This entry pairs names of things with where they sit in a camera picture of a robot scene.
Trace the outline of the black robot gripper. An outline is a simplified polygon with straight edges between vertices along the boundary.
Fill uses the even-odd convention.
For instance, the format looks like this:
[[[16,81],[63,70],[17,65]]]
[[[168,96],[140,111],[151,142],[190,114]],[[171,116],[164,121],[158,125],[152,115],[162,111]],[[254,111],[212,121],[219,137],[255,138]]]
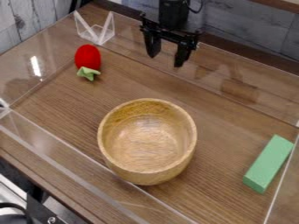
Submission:
[[[188,23],[190,13],[202,12],[203,3],[199,9],[191,7],[191,0],[159,0],[156,15],[140,14],[140,31],[144,34],[147,54],[154,58],[162,51],[162,40],[178,45],[174,59],[174,66],[182,67],[196,48],[200,29],[194,28]]]

